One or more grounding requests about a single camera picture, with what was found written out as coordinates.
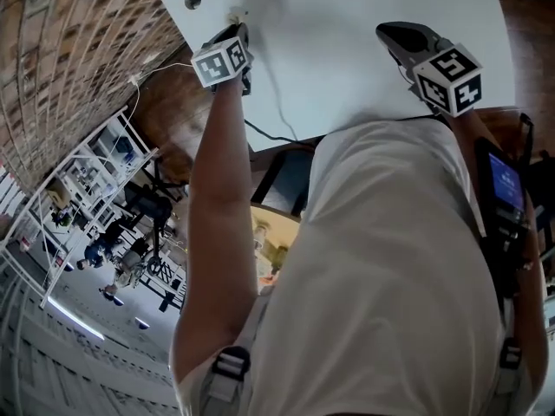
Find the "cable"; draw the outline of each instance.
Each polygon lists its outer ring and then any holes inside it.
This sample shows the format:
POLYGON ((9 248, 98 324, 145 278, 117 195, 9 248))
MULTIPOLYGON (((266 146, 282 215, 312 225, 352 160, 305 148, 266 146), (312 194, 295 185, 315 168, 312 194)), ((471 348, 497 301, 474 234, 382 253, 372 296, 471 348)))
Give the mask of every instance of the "cable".
MULTIPOLYGON (((155 73, 156 71, 161 71, 162 69, 168 69, 171 68, 172 66, 184 66, 186 68, 193 68, 193 65, 189 65, 187 63, 172 63, 170 65, 161 67, 161 68, 156 68, 153 69, 152 71, 150 71, 148 74, 144 75, 141 77, 141 79, 146 79, 150 74, 155 73)), ((129 122, 131 122, 131 118, 133 117, 133 114, 135 112, 135 109, 137 109, 137 105, 139 104, 139 98, 140 98, 140 89, 139 89, 139 83, 137 81, 131 81, 131 83, 133 83, 136 87, 137 87, 137 101, 135 102, 135 106, 133 108, 133 111, 131 112, 131 115, 129 115, 129 117, 127 117, 125 124, 123 125, 123 131, 125 131, 127 129, 127 127, 129 126, 129 122)), ((112 153, 114 152, 115 146, 117 145, 118 141, 121 138, 121 134, 116 137, 115 141, 114 141, 114 147, 112 148, 112 151, 110 151, 109 156, 112 155, 112 153)))
POLYGON ((184 66, 186 68, 193 68, 193 65, 189 65, 187 63, 172 63, 171 65, 167 65, 167 66, 164 66, 162 68, 153 69, 147 75, 145 75, 144 77, 141 77, 141 79, 146 79, 150 74, 155 73, 156 71, 161 71, 162 69, 168 69, 168 68, 171 68, 172 66, 176 66, 176 65, 184 66))
POLYGON ((289 139, 287 137, 281 137, 281 136, 273 136, 273 135, 269 135, 268 133, 262 131, 259 127, 255 127, 254 125, 252 125, 252 123, 250 123, 250 121, 248 121, 247 119, 245 119, 245 123, 251 127, 252 129, 254 129, 257 133, 263 135, 266 139, 270 139, 270 140, 282 140, 284 142, 289 142, 289 143, 294 143, 297 145, 302 145, 302 146, 308 146, 310 148, 315 148, 314 145, 310 144, 310 143, 303 143, 299 140, 293 140, 293 139, 289 139))
MULTIPOLYGON (((131 111, 131 115, 129 117, 126 118, 125 120, 125 125, 123 125, 123 131, 125 131, 127 129, 127 127, 129 126, 129 122, 131 121, 131 118, 133 117, 133 114, 135 112, 135 109, 137 109, 137 105, 139 105, 139 98, 140 98, 140 89, 139 89, 139 84, 137 83, 133 83, 135 85, 135 87, 137 88, 137 101, 135 102, 135 106, 133 108, 133 111, 131 111)), ((108 154, 108 157, 110 157, 112 155, 112 153, 114 152, 115 147, 117 146, 118 142, 121 139, 121 134, 119 136, 117 136, 114 140, 114 146, 112 147, 112 151, 110 151, 110 153, 108 154)))
MULTIPOLYGON (((172 63, 171 65, 167 65, 167 66, 162 67, 162 68, 153 69, 153 70, 150 71, 148 74, 144 75, 141 79, 146 79, 150 74, 152 74, 152 73, 154 73, 154 72, 156 72, 156 71, 161 71, 162 69, 171 68, 172 66, 184 66, 184 67, 187 67, 187 68, 192 68, 192 67, 193 67, 193 65, 188 65, 188 64, 185 64, 185 63, 172 63)), ((136 81, 132 81, 132 83, 133 83, 133 84, 135 85, 135 87, 137 88, 137 101, 135 102, 135 106, 134 106, 134 108, 133 108, 133 111, 131 112, 131 114, 130 114, 130 115, 127 117, 127 119, 126 119, 126 122, 125 122, 125 124, 124 124, 124 126, 123 126, 123 130, 124 130, 124 131, 127 129, 127 126, 129 125, 129 122, 131 121, 131 118, 133 117, 133 114, 134 114, 134 112, 135 112, 135 109, 137 109, 137 105, 139 104, 139 98, 140 98, 139 83, 136 82, 136 81)), ((285 118, 284 118, 284 116, 283 116, 283 114, 282 114, 282 112, 281 112, 281 107, 279 108, 279 114, 280 114, 280 117, 281 117, 282 122, 291 130, 291 133, 293 134, 293 137, 297 138, 297 135, 295 134, 295 130, 294 130, 293 127, 285 120, 285 118)), ((293 143, 293 144, 296 144, 296 145, 307 146, 307 147, 313 148, 313 149, 316 148, 316 147, 315 147, 314 145, 312 145, 312 144, 303 143, 302 141, 299 141, 299 140, 289 139, 288 137, 282 137, 282 136, 277 136, 277 137, 275 137, 275 136, 269 135, 268 133, 266 133, 265 131, 263 131, 263 130, 260 129, 259 127, 255 127, 254 125, 252 125, 252 123, 250 123, 250 121, 248 121, 247 119, 245 119, 245 123, 246 123, 249 127, 251 127, 252 129, 254 129, 257 133, 263 135, 266 139, 270 139, 270 140, 281 140, 281 141, 288 142, 288 143, 293 143)), ((120 137, 121 137, 121 135, 119 135, 119 136, 115 139, 115 141, 114 141, 114 147, 112 148, 112 151, 110 151, 110 154, 109 154, 108 156, 112 155, 112 153, 114 152, 115 146, 117 145, 118 140, 120 139, 120 137)))
POLYGON ((168 242, 170 245, 173 245, 179 248, 180 250, 182 250, 184 253, 187 254, 187 250, 181 246, 183 244, 182 240, 173 240, 171 237, 165 237, 165 239, 166 239, 166 242, 168 242))
POLYGON ((402 73, 401 67, 400 67, 400 66, 397 67, 397 70, 399 71, 399 74, 401 75, 401 77, 402 77, 403 79, 405 79, 405 81, 406 81, 407 83, 410 83, 411 85, 414 85, 414 83, 411 82, 411 81, 407 78, 407 76, 406 76, 405 74, 402 73))
POLYGON ((279 114, 279 119, 284 123, 284 125, 286 125, 289 130, 291 131, 291 135, 293 136, 293 139, 298 141, 298 137, 295 134, 295 129, 293 128, 293 126, 291 125, 291 123, 289 123, 284 116, 284 110, 282 109, 281 106, 281 92, 279 91, 279 85, 278 82, 276 81, 276 77, 274 75, 272 66, 270 65, 270 62, 267 60, 267 57, 265 57, 265 54, 261 54, 261 60, 262 63, 264 64, 264 66, 266 67, 266 72, 268 73, 268 77, 270 77, 270 83, 273 87, 274 90, 274 96, 276 98, 276 107, 277 107, 277 113, 279 114))

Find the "black device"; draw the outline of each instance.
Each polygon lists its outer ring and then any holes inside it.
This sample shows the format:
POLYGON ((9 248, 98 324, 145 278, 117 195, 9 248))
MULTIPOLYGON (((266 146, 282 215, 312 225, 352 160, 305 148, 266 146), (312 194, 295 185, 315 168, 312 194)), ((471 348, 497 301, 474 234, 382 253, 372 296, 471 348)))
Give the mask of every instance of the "black device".
POLYGON ((161 270, 162 260, 160 258, 160 233, 164 231, 167 220, 172 216, 172 202, 169 198, 159 196, 154 192, 156 187, 150 189, 148 185, 139 186, 134 182, 127 182, 123 191, 127 205, 125 210, 132 212, 137 210, 139 214, 128 225, 128 229, 133 232, 134 227, 144 216, 153 220, 153 256, 148 260, 148 270, 157 273, 161 270))
POLYGON ((530 229, 526 191, 517 162, 485 138, 476 140, 480 212, 486 228, 481 248, 501 302, 518 293, 516 272, 527 267, 522 256, 530 229))

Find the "white table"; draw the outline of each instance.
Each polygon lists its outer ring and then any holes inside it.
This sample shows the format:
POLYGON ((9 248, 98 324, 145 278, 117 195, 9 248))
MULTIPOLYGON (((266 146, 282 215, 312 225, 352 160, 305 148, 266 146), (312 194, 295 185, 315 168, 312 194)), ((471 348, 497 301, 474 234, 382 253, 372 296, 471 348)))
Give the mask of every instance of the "white table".
MULTIPOLYGON (((248 11, 252 94, 245 118, 271 135, 303 140, 346 127, 364 112, 400 119, 429 111, 412 95, 375 35, 379 23, 427 24, 462 42, 484 66, 479 107, 515 102, 513 65, 499 0, 162 0, 194 50, 248 11)), ((247 128, 254 151, 278 145, 247 128)))

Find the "screen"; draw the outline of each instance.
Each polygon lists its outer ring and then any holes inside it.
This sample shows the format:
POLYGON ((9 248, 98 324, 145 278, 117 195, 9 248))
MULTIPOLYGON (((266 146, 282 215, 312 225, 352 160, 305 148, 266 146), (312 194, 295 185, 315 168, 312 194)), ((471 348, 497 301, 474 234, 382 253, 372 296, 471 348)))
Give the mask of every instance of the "screen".
POLYGON ((520 176, 509 165, 494 155, 489 155, 492 165, 493 189, 495 195, 508 204, 524 210, 524 198, 520 186, 520 176))

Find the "ceiling light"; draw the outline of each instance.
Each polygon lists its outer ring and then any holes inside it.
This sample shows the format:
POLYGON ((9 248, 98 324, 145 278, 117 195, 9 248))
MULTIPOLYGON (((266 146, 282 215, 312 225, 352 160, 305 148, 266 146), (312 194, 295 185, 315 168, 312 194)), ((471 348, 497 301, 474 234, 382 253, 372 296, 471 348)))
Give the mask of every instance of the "ceiling light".
POLYGON ((135 322, 137 322, 137 325, 139 326, 140 329, 150 328, 150 325, 148 325, 145 321, 142 321, 138 317, 135 317, 135 322))
POLYGON ((85 328, 87 331, 89 331, 90 333, 92 333, 93 335, 95 335, 96 337, 101 338, 104 341, 104 336, 102 335, 102 333, 99 333, 98 331, 96 331, 94 328, 91 328, 89 325, 87 325, 85 322, 83 322, 81 319, 79 319, 76 315, 74 315, 73 313, 71 313, 69 310, 65 309, 62 305, 60 305, 57 301, 55 301, 54 299, 52 299, 52 297, 49 297, 49 302, 52 304, 52 306, 56 309, 58 309, 59 311, 61 311, 63 314, 65 314, 69 319, 71 319, 73 322, 75 322, 77 325, 85 328))

